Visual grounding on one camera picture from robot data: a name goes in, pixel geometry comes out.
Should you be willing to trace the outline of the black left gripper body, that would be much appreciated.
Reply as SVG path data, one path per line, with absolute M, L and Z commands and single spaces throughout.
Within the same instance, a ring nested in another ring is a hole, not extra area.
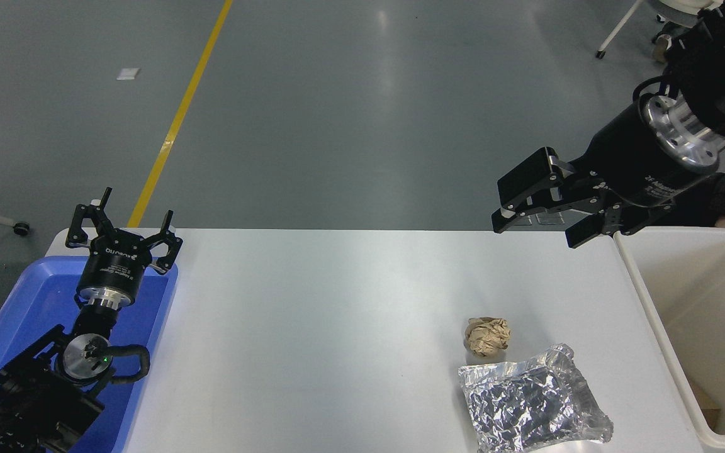
M 93 240 L 77 232 L 78 249 L 89 249 L 77 295 L 92 296 L 100 290 L 115 291 L 120 296 L 138 295 L 145 270 L 152 263 L 150 250 L 158 244 L 159 240 L 120 228 L 101 232 Z

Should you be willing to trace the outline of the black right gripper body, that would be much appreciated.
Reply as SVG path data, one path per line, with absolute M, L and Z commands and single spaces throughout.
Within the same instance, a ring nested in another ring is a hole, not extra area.
M 572 166 L 628 203 L 657 206 L 712 174 L 712 130 L 687 103 L 632 103 Z

